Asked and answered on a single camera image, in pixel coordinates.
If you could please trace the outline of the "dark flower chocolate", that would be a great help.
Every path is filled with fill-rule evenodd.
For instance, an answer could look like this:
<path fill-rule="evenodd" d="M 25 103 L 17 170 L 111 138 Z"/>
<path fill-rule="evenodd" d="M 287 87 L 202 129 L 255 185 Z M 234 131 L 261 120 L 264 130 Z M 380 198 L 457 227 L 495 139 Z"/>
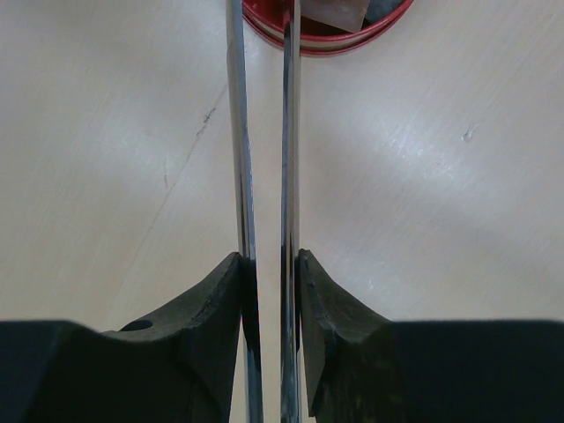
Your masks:
<path fill-rule="evenodd" d="M 395 11 L 403 0 L 370 0 L 368 3 L 365 20 L 369 24 L 374 24 Z"/>

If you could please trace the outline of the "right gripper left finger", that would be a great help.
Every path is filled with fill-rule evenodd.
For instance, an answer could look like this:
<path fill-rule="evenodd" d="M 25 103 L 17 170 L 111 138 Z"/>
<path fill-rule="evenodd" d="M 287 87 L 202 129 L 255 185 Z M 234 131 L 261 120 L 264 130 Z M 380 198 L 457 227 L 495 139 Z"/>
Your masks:
<path fill-rule="evenodd" d="M 233 253 L 121 330 L 2 323 L 2 421 L 228 421 L 241 282 L 241 257 Z"/>

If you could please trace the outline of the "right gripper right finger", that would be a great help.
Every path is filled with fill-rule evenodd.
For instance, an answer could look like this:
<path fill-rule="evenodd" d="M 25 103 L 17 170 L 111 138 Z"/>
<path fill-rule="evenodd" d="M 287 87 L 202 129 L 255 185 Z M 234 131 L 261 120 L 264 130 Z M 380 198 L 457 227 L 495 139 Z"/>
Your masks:
<path fill-rule="evenodd" d="M 563 325 L 393 322 L 299 253 L 308 413 L 319 422 L 560 422 Z"/>

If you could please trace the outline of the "red round tin box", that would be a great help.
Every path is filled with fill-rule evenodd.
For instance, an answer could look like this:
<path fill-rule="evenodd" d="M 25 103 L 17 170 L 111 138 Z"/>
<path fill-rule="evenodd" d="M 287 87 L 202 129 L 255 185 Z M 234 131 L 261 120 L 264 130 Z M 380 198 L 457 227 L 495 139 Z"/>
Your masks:
<path fill-rule="evenodd" d="M 301 53 L 304 56 L 336 56 L 363 47 L 394 26 L 413 1 L 400 1 L 374 23 L 364 21 L 357 33 L 347 33 L 312 19 L 301 19 Z M 249 26 L 266 42 L 283 48 L 283 1 L 243 1 L 242 14 Z"/>

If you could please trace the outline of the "metal serving tongs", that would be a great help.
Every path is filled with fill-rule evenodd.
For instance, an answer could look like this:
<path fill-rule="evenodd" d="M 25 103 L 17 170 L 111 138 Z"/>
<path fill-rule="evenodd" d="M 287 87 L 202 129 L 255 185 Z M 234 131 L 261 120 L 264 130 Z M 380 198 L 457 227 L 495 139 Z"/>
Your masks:
<path fill-rule="evenodd" d="M 301 64 L 301 4 L 283 3 L 283 130 L 280 265 L 280 419 L 300 422 L 299 308 L 296 257 L 299 240 L 298 135 Z M 262 422 L 263 372 L 256 275 L 256 231 L 248 128 L 248 99 L 240 1 L 226 2 L 226 65 L 234 153 L 239 252 L 243 257 L 242 323 L 245 336 L 246 410 Z"/>

